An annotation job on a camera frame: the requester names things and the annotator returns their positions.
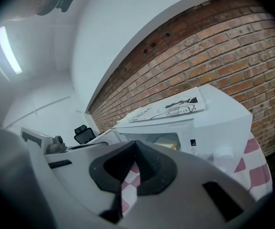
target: black cable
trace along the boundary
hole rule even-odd
[[[79,146],[76,146],[76,147],[70,147],[68,149],[69,150],[74,150],[74,149],[78,149],[78,148],[82,148],[82,147],[88,147],[88,146],[92,146],[92,145],[95,145],[95,144],[101,144],[101,143],[105,143],[107,146],[109,145],[107,142],[99,142],[99,143],[83,144],[83,145],[79,145]]]

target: white ceiling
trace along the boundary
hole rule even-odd
[[[54,9],[45,16],[4,23],[23,70],[18,77],[35,78],[69,68],[77,23],[87,1],[74,0],[65,13]]]

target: white device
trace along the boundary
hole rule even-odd
[[[196,95],[199,109],[180,112],[180,107],[191,104]],[[170,107],[179,109],[168,114]],[[252,114],[243,105],[206,84],[139,108],[113,129],[121,134],[122,141],[154,143],[161,136],[175,134],[180,144],[177,149],[206,159],[231,174],[242,157],[251,124]]]
[[[47,147],[50,144],[53,144],[52,136],[28,129],[25,127],[21,128],[20,135],[24,139],[25,142],[27,142],[28,140],[35,142],[40,147],[43,154],[46,154]]]

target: chair backrest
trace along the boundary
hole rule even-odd
[[[82,125],[77,129],[75,129],[76,135],[74,136],[74,139],[79,144],[86,144],[95,138],[95,134],[91,128],[86,128],[85,125]]]

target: checkered tablecloth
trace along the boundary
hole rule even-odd
[[[244,154],[231,177],[259,200],[273,190],[272,178],[265,156],[251,134]],[[137,200],[136,188],[140,185],[140,173],[136,163],[122,184],[122,214],[126,216]]]

